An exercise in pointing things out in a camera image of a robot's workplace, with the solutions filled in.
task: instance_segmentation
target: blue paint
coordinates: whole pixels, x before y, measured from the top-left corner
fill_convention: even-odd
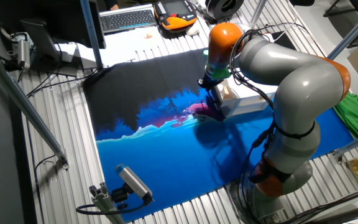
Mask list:
[[[119,175],[126,167],[128,166],[124,164],[119,164],[116,168],[116,174]]]
[[[206,95],[204,90],[200,90],[199,96],[184,91],[172,98],[150,102],[138,115],[136,132],[119,121],[115,130],[105,130],[96,137],[109,190],[122,186],[116,167],[126,164],[153,192],[155,202],[124,214],[125,220],[186,202],[239,176],[250,145],[270,126],[272,112],[266,108],[224,122],[196,119],[183,112],[192,104],[205,101]],[[321,127],[321,144],[313,157],[352,140],[333,110],[321,114],[317,121]],[[259,162],[262,151],[262,146],[253,151],[250,167]],[[133,208],[142,201],[134,194],[127,203]]]

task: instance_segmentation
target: robotic arm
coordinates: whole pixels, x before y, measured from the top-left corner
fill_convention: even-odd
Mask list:
[[[211,30],[200,86],[210,89],[230,76],[224,70],[241,35],[240,28],[230,23]],[[351,81],[347,69],[332,60],[279,46],[259,35],[251,37],[242,43],[241,72],[253,82],[278,85],[273,101],[276,130],[250,178],[259,200],[273,200],[299,189],[312,176],[308,160],[320,142],[315,119],[346,96]]]

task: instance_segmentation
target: paper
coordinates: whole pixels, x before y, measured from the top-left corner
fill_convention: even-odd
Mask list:
[[[60,50],[62,50],[62,61],[71,62],[73,60],[74,52],[76,49],[75,44],[55,44],[55,48],[60,56]]]
[[[152,37],[147,39],[147,34],[151,34]],[[103,66],[111,67],[117,63],[134,60],[137,57],[136,51],[156,48],[159,35],[160,33],[155,26],[105,35],[106,49],[100,49]],[[93,49],[78,44],[78,50],[84,68],[94,68],[96,62]]]

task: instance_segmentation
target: slatted metal table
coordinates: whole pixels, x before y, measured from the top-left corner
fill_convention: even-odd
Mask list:
[[[256,5],[256,0],[245,1],[232,22],[248,24]],[[268,1],[257,21],[257,27],[264,27],[266,24],[293,22],[294,17],[290,7],[292,6],[289,6],[286,0]],[[137,58],[134,61],[207,47],[211,27],[201,19],[197,23],[201,26],[198,35],[178,37],[176,34],[171,34],[170,39],[156,37],[160,39],[158,46],[137,52]],[[278,32],[284,31],[287,27],[278,26],[263,31]],[[293,26],[288,29],[287,34],[298,51],[324,57],[324,52],[307,31]],[[84,77],[86,74],[89,74],[89,72],[80,69],[77,75]],[[28,93],[46,78],[48,78],[46,74],[24,75],[20,85],[25,93]],[[48,82],[54,84],[73,79],[72,77],[52,75]],[[109,220],[104,216],[87,216],[75,212],[77,206],[91,203],[88,187],[104,181],[81,81],[68,82],[44,89],[31,97],[30,101],[59,144],[64,148],[70,165],[68,170],[62,169],[57,159],[53,158],[42,164],[37,170],[37,176],[40,180],[40,203],[42,204],[45,222],[109,223]],[[27,130],[25,116],[23,118],[24,130]],[[25,138],[28,157],[32,158],[32,155],[34,155],[35,163],[53,155],[53,152],[31,124],[29,134],[27,131],[25,132]],[[358,148],[345,153],[346,159],[350,160],[353,157],[358,157]],[[345,164],[337,164],[331,155],[313,159],[311,165],[313,166],[313,177],[310,181],[296,192],[282,197],[285,208],[278,213],[281,220],[358,191],[356,180]],[[31,159],[29,159],[29,166],[33,167]],[[34,173],[32,169],[30,171],[37,219],[39,223],[42,223],[39,201],[35,191]],[[221,187],[189,202],[166,208],[130,223],[215,224],[242,222],[236,216],[227,189]]]

